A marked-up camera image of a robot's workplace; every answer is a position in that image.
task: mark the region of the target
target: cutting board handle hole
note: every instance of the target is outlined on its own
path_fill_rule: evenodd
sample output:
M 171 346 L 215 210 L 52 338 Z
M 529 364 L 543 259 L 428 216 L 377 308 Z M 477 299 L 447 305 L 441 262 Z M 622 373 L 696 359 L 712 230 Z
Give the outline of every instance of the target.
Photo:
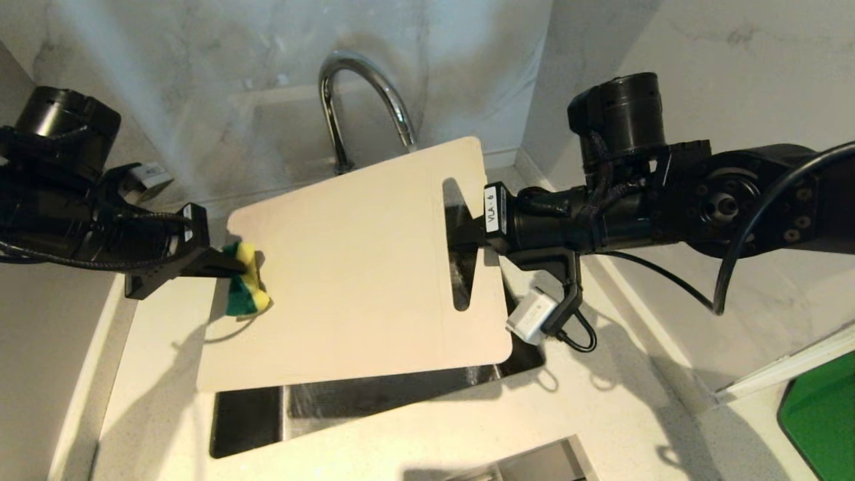
M 457 181 L 453 178 L 442 182 L 442 199 L 445 207 L 445 240 L 448 251 L 449 282 L 454 308 L 460 312 L 469 309 L 472 298 L 472 284 L 475 280 L 475 263 L 478 258 L 478 247 L 451 250 L 448 241 L 451 234 L 460 225 L 472 220 L 469 208 L 463 199 Z

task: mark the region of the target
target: white adapter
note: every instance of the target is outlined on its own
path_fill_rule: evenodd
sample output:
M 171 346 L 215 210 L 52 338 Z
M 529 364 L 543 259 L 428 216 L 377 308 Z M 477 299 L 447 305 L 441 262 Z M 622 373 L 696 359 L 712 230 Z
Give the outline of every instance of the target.
M 532 288 L 508 316 L 508 329 L 523 341 L 537 346 L 546 337 L 540 326 L 546 322 L 557 305 L 558 302 L 549 294 Z

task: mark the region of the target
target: label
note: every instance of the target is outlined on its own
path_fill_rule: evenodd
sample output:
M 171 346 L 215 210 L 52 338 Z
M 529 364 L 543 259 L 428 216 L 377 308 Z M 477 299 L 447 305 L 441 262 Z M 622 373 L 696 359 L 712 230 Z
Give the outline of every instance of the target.
M 181 211 L 181 215 L 187 217 L 188 219 L 193 219 L 193 211 L 190 208 L 190 204 L 184 206 L 184 209 Z M 193 229 L 190 229 L 190 226 L 184 227 L 184 242 L 188 242 L 193 238 Z
M 488 233 L 498 230 L 498 199 L 495 186 L 484 189 L 484 222 Z
M 507 235 L 508 234 L 508 209 L 505 206 L 505 203 L 507 203 L 507 199 L 505 198 L 507 193 L 505 192 L 504 189 L 500 190 L 498 193 L 502 197 L 502 199 L 501 199 L 502 203 L 499 204 L 498 220 L 502 224 L 502 234 Z

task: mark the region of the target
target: sink basin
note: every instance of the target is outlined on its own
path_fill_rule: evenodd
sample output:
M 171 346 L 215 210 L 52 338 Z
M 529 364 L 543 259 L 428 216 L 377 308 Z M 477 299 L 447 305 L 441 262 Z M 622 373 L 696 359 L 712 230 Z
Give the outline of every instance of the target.
M 507 288 L 505 298 L 510 312 L 516 302 Z M 496 365 L 218 393 L 211 456 L 221 458 L 286 441 L 353 419 L 491 383 L 544 364 L 539 347 L 515 336 L 511 338 L 510 357 Z M 497 386 L 490 395 L 500 394 Z
M 428 401 L 544 364 L 543 355 L 537 347 L 516 337 L 513 339 L 513 351 L 501 364 L 286 386 L 283 396 L 283 439 L 414 402 Z

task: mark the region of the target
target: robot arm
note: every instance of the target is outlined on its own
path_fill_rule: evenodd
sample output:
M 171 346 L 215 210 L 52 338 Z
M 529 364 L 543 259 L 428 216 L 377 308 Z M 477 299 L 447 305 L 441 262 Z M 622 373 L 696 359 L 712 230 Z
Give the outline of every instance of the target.
M 165 183 L 146 185 L 139 164 L 103 172 L 120 123 L 94 98 L 39 87 L 15 126 L 0 128 L 0 261 L 124 272 L 131 299 L 177 276 L 244 272 L 209 246 L 204 208 L 155 213 L 125 201 Z
M 606 254 L 652 268 L 688 290 L 715 314 L 737 258 L 780 248 L 855 253 L 855 145 L 817 154 L 800 145 L 767 145 L 711 155 L 708 140 L 668 145 L 657 76 L 616 78 L 583 92 L 568 109 L 581 138 L 586 185 L 550 193 L 538 187 L 511 195 L 485 188 L 485 218 L 461 230 L 455 244 L 491 246 L 523 270 L 548 270 L 565 298 L 540 330 L 577 350 L 596 336 L 578 312 L 578 258 Z M 722 258 L 715 299 L 622 249 L 686 242 Z M 576 315 L 588 346 L 562 327 Z

